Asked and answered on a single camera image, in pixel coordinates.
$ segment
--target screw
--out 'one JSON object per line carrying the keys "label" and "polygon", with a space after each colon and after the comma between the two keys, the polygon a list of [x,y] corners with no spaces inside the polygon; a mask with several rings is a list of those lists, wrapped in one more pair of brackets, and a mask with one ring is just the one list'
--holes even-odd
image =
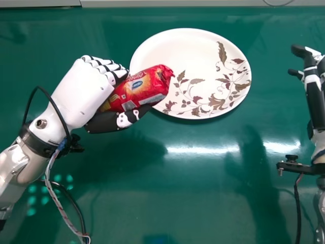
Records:
{"label": "screw", "polygon": [[283,172],[283,168],[279,168],[278,173],[279,173],[280,176],[282,176],[282,172]]}

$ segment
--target table surface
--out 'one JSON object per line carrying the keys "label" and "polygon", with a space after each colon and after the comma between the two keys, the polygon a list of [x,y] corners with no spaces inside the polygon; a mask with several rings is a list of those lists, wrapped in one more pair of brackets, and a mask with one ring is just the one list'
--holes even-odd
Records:
{"label": "table surface", "polygon": [[[276,163],[313,144],[293,43],[325,52],[325,8],[153,8],[0,10],[0,148],[17,136],[29,93],[52,92],[84,54],[128,66],[148,37],[177,27],[201,28],[232,41],[248,58],[252,86],[232,112],[181,120],[150,111],[118,133],[76,131],[86,151],[56,161],[53,179],[79,203],[91,243],[293,243],[296,175]],[[47,100],[38,94],[30,118]],[[315,177],[300,184],[301,243],[312,243]],[[60,198],[79,226],[72,206]],[[46,189],[30,186],[0,234],[1,244],[78,243]]]}

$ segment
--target floral design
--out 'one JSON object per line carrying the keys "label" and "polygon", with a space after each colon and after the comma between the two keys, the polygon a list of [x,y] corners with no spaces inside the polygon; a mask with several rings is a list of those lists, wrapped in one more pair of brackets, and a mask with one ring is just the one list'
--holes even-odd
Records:
{"label": "floral design", "polygon": [[[217,76],[215,81],[218,94],[222,95],[222,98],[218,98],[216,93],[211,93],[208,98],[193,96],[191,90],[197,84],[206,80],[201,78],[190,79],[186,77],[186,71],[184,70],[177,76],[176,81],[171,84],[178,89],[175,96],[182,96],[182,99],[179,100],[181,104],[168,101],[168,103],[164,104],[164,113],[168,114],[173,111],[178,112],[177,115],[191,113],[197,117],[201,117],[201,115],[205,117],[206,114],[211,116],[218,110],[233,107],[237,100],[246,96],[245,89],[251,85],[251,80],[247,79],[250,73],[250,70],[246,68],[247,65],[245,65],[247,61],[240,58],[228,59],[224,45],[221,42],[217,42],[217,44],[219,47],[219,61],[215,65]],[[176,104],[183,110],[172,110],[172,107]]]}

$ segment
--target red wrapper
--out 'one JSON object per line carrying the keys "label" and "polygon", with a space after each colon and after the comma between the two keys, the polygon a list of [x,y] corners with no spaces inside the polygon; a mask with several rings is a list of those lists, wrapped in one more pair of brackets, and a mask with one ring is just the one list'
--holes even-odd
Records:
{"label": "red wrapper", "polygon": [[165,65],[156,65],[129,76],[99,111],[125,112],[144,104],[153,106],[167,96],[171,77],[174,77],[173,71]]}

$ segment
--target plate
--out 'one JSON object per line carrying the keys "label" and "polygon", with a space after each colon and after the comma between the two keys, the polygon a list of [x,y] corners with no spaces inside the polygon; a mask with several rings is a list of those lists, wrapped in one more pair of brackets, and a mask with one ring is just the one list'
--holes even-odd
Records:
{"label": "plate", "polygon": [[168,95],[154,108],[184,119],[206,119],[236,108],[251,86],[247,58],[232,42],[201,29],[158,33],[134,53],[130,73],[163,64],[174,71]]}

